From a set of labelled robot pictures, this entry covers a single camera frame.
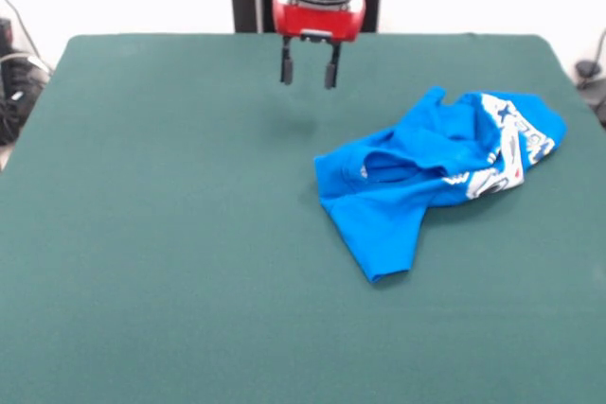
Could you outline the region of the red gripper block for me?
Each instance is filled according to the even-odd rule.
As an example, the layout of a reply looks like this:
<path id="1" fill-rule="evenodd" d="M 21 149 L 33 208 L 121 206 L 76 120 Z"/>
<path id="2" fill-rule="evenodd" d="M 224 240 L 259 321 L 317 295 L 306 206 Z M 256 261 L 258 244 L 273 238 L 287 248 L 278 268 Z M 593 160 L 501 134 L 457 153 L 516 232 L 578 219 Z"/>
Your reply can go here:
<path id="1" fill-rule="evenodd" d="M 301 0 L 272 0 L 276 32 L 282 37 L 280 82 L 291 85 L 294 62 L 291 56 L 291 37 L 320 36 L 333 41 L 330 61 L 325 72 L 325 88 L 336 87 L 341 54 L 340 42 L 353 42 L 365 19 L 365 0 L 349 0 L 345 4 L 321 6 Z"/>

